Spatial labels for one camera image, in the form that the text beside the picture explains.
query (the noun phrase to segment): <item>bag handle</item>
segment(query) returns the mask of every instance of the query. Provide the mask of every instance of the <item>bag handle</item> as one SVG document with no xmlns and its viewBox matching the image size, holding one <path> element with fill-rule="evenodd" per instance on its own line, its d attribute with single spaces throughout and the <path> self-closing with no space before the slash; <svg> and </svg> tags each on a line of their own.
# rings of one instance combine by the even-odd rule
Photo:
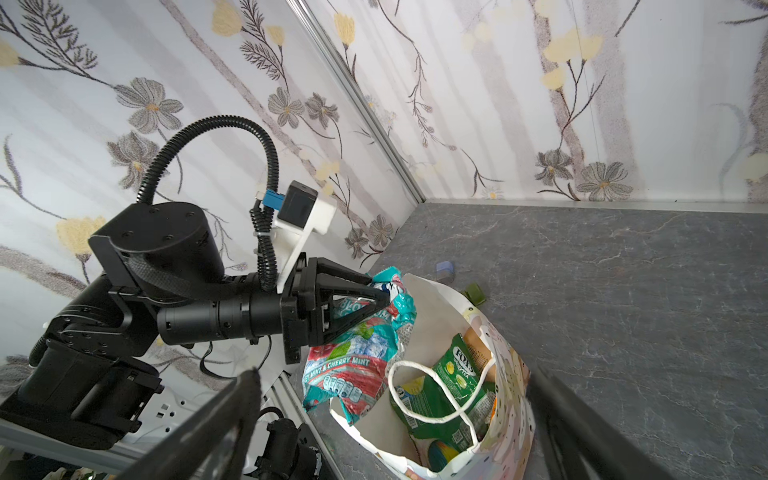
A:
<svg viewBox="0 0 768 480">
<path fill-rule="evenodd" d="M 496 364 L 496 359 L 494 358 L 491 358 L 488 361 L 488 363 L 485 364 L 485 367 L 483 368 L 482 373 L 480 374 L 480 380 L 478 381 L 478 385 L 475 387 L 475 391 L 472 392 L 472 394 L 469 396 L 469 400 L 467 400 L 467 403 L 465 403 L 463 406 L 459 406 L 458 402 L 456 402 L 456 399 L 453 398 L 451 391 L 448 390 L 448 387 L 445 385 L 442 379 L 438 376 L 437 373 L 435 373 L 435 370 L 430 369 L 428 366 L 423 366 L 420 363 L 411 362 L 410 360 L 400 360 L 399 362 L 395 362 L 392 364 L 392 367 L 389 369 L 389 375 L 387 376 L 387 380 L 389 381 L 389 394 L 392 396 L 392 399 L 395 400 L 395 404 L 397 404 L 397 406 L 400 408 L 400 410 L 404 414 L 406 414 L 409 417 L 413 417 L 414 419 L 421 420 L 424 423 L 432 423 L 432 424 L 447 423 L 455 419 L 456 417 L 459 417 L 459 416 L 462 417 L 462 420 L 464 420 L 464 423 L 466 423 L 469 426 L 469 432 L 472 435 L 472 446 L 475 447 L 480 442 L 478 441 L 478 436 L 477 436 L 477 432 L 475 431 L 475 426 L 469 420 L 469 417 L 467 416 L 466 411 L 469 410 L 469 407 L 472 406 L 472 403 L 478 397 L 478 394 L 482 389 L 482 384 L 485 382 L 485 377 L 488 375 L 488 371 L 490 371 L 491 367 L 493 367 L 493 365 L 495 364 Z M 406 407 L 405 404 L 400 399 L 400 396 L 397 394 L 397 391 L 395 391 L 395 384 L 393 382 L 393 379 L 395 376 L 395 370 L 397 370 L 401 366 L 408 366 L 408 367 L 411 367 L 412 369 L 421 370 L 422 372 L 431 376 L 432 379 L 435 380 L 435 382 L 437 382 L 438 385 L 440 385 L 440 388 L 442 389 L 443 393 L 445 393 L 445 396 L 448 398 L 448 401 L 451 403 L 451 405 L 453 405 L 453 408 L 456 411 L 444 417 L 425 417 L 424 415 L 420 415 L 416 412 L 413 412 L 411 409 Z"/>
</svg>

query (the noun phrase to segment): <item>marble surface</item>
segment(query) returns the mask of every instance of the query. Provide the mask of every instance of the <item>marble surface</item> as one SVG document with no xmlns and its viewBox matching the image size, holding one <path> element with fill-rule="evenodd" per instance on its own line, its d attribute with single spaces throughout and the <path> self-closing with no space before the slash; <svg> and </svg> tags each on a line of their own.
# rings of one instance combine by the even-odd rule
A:
<svg viewBox="0 0 768 480">
<path fill-rule="evenodd" d="M 766 215 L 424 204 L 372 270 L 441 260 L 529 365 L 676 478 L 768 476 Z M 391 478 L 311 415 L 347 478 Z M 525 478 L 548 478 L 532 455 Z"/>
</svg>

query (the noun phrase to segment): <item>white paper bag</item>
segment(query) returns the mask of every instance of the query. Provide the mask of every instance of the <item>white paper bag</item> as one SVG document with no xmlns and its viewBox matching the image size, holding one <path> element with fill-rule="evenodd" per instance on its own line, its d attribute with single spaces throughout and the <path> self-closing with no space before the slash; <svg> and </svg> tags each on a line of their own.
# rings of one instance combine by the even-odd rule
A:
<svg viewBox="0 0 768 480">
<path fill-rule="evenodd" d="M 333 418 L 398 478 L 522 478 L 535 430 L 533 412 L 524 400 L 528 380 L 525 364 L 485 315 L 459 292 L 410 274 L 403 283 L 415 300 L 417 313 L 405 360 L 434 365 L 450 347 L 453 336 L 464 334 L 469 326 L 491 350 L 497 365 L 497 405 L 488 432 L 476 447 L 459 453 L 440 472 L 431 472 L 419 464 L 408 430 L 390 405 L 388 389 L 354 426 L 347 425 L 337 399 L 331 402 Z M 395 372 L 394 383 L 401 385 L 421 375 L 418 370 L 401 368 Z"/>
</svg>

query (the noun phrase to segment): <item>wall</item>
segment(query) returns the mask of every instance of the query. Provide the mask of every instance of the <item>wall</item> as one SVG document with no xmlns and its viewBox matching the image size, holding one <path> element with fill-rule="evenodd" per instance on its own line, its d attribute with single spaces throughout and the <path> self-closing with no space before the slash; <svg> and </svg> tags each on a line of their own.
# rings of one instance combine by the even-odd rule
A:
<svg viewBox="0 0 768 480">
<path fill-rule="evenodd" d="M 310 239 L 310 256 L 367 270 L 413 209 L 282 2 L 14 0 L 0 14 L 3 356 L 26 355 L 100 274 L 88 236 L 134 201 L 158 148 L 197 119 L 262 124 L 280 154 L 280 189 L 298 180 L 333 198 L 339 212 L 327 235 Z M 206 209 L 227 273 L 238 274 L 256 269 L 248 210 L 265 180 L 258 140 L 220 130 L 181 151 L 157 201 Z M 283 368 L 281 342 L 264 382 Z M 146 360 L 168 369 L 175 389 L 209 394 L 224 382 L 198 372 L 206 347 L 158 343 Z M 265 352 L 265 342 L 217 343 L 210 368 L 231 375 Z M 0 369 L 3 393 L 27 374 L 24 363 Z"/>
<path fill-rule="evenodd" d="M 309 0 L 428 197 L 768 201 L 765 0 Z"/>
</svg>

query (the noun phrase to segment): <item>green candy bag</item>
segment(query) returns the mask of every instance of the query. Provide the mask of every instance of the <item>green candy bag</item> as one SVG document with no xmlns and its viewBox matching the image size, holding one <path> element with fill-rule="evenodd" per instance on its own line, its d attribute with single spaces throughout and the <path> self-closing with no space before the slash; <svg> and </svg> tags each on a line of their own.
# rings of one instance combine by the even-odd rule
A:
<svg viewBox="0 0 768 480">
<path fill-rule="evenodd" d="M 453 337 L 451 348 L 445 352 L 445 355 L 432 369 L 461 406 L 472 396 L 480 380 L 481 372 L 478 371 L 477 366 L 472 361 L 469 349 L 461 334 L 456 334 Z M 423 416 L 443 417 L 455 411 L 440 385 L 431 376 L 421 376 L 411 382 L 404 383 L 397 387 L 396 391 L 406 408 Z M 495 384 L 485 382 L 472 403 L 472 407 L 467 411 L 469 421 L 475 427 L 478 440 L 488 431 L 495 400 Z M 424 423 L 404 414 L 393 399 L 390 398 L 389 402 L 400 420 L 406 424 L 408 434 L 419 451 L 422 464 L 425 465 L 425 460 L 427 460 L 430 469 L 434 472 L 439 472 L 447 464 L 445 460 L 433 461 L 432 457 L 435 457 L 433 443 L 435 440 L 445 443 L 456 452 L 464 452 L 472 445 L 469 426 L 461 417 L 456 417 L 442 424 Z"/>
</svg>

